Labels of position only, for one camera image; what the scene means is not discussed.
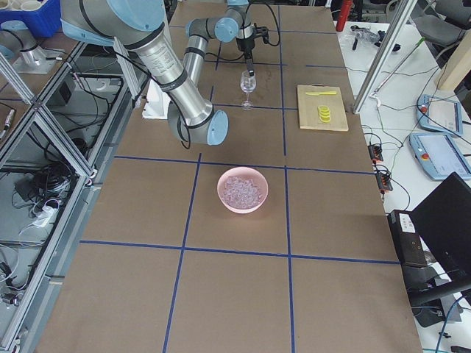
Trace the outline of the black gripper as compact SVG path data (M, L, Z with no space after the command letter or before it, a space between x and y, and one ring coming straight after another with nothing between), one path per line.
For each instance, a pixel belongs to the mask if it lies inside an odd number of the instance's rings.
M254 77L255 69L253 65L252 50L255 48L255 36L251 35L248 38L237 38L236 43L238 50L244 55L249 76Z

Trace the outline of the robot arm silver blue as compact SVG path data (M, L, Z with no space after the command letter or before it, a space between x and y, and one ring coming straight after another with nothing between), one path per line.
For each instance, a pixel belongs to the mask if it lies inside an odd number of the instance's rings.
M229 1L221 17L197 18L186 27L188 46L182 59L164 34L163 1L62 1L63 32L98 46L119 40L135 52L160 89L171 99L168 122L182 142L209 146L227 136L229 119L200 94L197 84L209 40L229 43L252 35L248 1Z

